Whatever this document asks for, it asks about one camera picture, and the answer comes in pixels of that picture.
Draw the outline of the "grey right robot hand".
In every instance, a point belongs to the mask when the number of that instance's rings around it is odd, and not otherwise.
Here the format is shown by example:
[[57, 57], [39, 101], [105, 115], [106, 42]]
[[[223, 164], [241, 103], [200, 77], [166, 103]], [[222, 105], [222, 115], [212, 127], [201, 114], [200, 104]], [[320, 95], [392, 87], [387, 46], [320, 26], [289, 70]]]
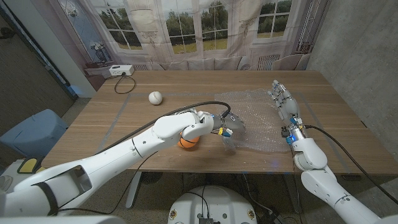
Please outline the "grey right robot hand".
[[285, 124], [282, 127], [281, 135], [285, 138], [287, 144], [291, 146], [295, 141], [305, 139], [306, 132], [300, 108], [290, 91], [283, 84], [274, 80], [272, 90], [268, 91], [267, 94], [275, 103], [278, 114]]

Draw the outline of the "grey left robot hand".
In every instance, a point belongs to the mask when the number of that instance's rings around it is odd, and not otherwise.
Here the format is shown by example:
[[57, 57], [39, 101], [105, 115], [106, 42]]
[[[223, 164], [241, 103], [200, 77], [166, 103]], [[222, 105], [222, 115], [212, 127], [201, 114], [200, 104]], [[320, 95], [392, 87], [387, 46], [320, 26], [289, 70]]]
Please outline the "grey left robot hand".
[[246, 127], [242, 119], [229, 112], [225, 117], [215, 115], [213, 117], [213, 134], [221, 137], [226, 154], [235, 154], [239, 143], [243, 141]]

